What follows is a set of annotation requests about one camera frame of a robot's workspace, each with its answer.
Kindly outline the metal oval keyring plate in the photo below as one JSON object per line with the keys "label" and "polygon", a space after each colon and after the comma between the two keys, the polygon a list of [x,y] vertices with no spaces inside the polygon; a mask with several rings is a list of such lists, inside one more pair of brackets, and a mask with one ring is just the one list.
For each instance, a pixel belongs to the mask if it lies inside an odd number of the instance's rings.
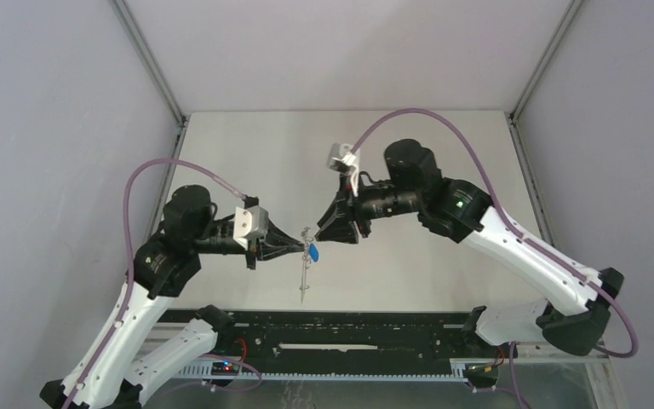
{"label": "metal oval keyring plate", "polygon": [[303,252],[301,256],[302,265],[301,265],[301,283],[299,286],[300,290],[300,301],[301,304],[305,302],[305,296],[307,289],[309,288],[307,284],[307,271],[310,268],[310,265],[313,261],[310,249],[313,243],[313,236],[311,235],[311,228],[309,226],[304,227],[301,230],[301,240],[303,242]]}

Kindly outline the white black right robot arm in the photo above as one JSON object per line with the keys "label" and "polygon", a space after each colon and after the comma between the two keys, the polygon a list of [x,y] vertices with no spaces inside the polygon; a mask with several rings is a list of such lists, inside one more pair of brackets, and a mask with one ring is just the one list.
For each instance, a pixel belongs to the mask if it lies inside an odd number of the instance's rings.
{"label": "white black right robot arm", "polygon": [[383,157],[389,177],[374,181],[350,145],[332,146],[327,165],[338,173],[339,187],[318,221],[317,241],[355,245],[370,235],[374,220],[414,213],[431,233],[490,256],[540,293],[524,305],[475,308],[461,334],[467,353],[541,340],[575,356],[598,348],[621,273],[583,266],[524,231],[488,193],[443,176],[433,152],[418,141],[396,141]]}

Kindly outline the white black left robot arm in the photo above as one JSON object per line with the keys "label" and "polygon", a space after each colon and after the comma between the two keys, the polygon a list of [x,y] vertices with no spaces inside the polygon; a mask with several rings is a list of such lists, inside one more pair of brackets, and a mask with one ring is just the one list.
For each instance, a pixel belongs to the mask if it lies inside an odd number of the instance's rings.
{"label": "white black left robot arm", "polygon": [[50,408],[141,408],[189,361],[210,351],[226,354],[235,343],[233,319],[214,305],[201,308],[186,329],[138,358],[146,337],[186,283],[203,254],[244,256],[246,266],[301,253],[304,244],[279,229],[248,197],[217,219],[209,190],[178,188],[163,208],[158,230],[136,252],[134,279],[125,283],[99,336],[65,378],[49,381],[40,398]]}

